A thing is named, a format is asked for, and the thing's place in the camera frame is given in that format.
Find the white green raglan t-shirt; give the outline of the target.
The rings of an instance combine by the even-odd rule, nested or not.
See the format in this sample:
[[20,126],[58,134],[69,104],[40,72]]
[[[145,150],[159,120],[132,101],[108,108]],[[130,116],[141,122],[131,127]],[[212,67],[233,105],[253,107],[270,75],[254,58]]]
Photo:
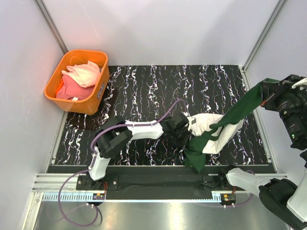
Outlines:
[[263,87],[266,83],[278,83],[266,78],[248,90],[224,114],[201,113],[188,117],[188,130],[192,137],[184,147],[183,165],[200,172],[206,163],[207,154],[217,154],[233,138],[244,124],[244,119],[263,101]]

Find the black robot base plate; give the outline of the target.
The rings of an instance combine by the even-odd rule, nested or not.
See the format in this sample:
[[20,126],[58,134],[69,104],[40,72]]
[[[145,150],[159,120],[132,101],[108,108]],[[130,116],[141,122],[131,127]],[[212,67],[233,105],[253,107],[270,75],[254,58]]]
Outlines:
[[109,166],[97,182],[78,176],[76,189],[106,192],[107,200],[194,200],[211,198],[212,192],[232,192],[217,183],[220,167],[197,173],[184,166]]

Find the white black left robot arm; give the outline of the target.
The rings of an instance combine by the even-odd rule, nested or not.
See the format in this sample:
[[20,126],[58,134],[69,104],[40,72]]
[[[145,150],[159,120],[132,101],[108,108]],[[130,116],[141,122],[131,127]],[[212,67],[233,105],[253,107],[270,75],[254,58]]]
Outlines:
[[174,145],[184,147],[190,136],[190,127],[195,118],[183,113],[174,116],[164,115],[159,120],[132,122],[121,116],[115,116],[96,130],[91,143],[93,159],[88,167],[87,184],[94,190],[103,186],[106,168],[112,157],[119,154],[132,140],[169,139]]

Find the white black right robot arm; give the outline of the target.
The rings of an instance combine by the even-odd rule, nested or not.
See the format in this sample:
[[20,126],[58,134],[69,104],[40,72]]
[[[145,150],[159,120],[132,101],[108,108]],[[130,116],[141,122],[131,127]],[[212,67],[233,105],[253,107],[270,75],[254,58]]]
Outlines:
[[[291,148],[307,158],[307,79],[291,74],[277,82],[261,84],[261,107],[276,111],[291,139]],[[242,188],[260,198],[262,204],[292,229],[307,227],[307,177],[299,185],[288,179],[256,176],[229,165],[218,173],[218,185],[224,190]]]

